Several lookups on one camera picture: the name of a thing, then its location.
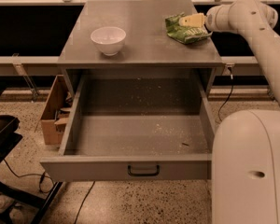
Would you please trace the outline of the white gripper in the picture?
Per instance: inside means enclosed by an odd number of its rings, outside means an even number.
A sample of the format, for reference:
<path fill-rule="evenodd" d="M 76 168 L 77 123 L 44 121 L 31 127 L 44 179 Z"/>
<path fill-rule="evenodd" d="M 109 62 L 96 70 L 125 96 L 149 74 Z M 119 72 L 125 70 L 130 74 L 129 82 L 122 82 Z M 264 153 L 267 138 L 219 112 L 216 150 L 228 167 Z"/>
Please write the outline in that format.
<path fill-rule="evenodd" d="M 220 5 L 211 7 L 205 16 L 202 13 L 188 15 L 179 19 L 180 26 L 203 27 L 211 32 L 229 32 L 231 30 L 229 25 L 229 9 L 228 5 Z"/>

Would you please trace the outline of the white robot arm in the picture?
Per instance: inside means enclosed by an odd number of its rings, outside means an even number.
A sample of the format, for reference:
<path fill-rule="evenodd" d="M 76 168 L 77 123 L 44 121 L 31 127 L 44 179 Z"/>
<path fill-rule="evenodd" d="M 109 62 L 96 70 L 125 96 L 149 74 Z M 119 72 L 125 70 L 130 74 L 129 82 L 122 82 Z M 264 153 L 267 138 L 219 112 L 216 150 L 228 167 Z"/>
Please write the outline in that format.
<path fill-rule="evenodd" d="M 242 36 L 280 107 L 278 15 L 259 0 L 210 8 L 212 32 Z M 212 224 L 280 224 L 280 109 L 250 109 L 227 116 L 212 151 Z"/>

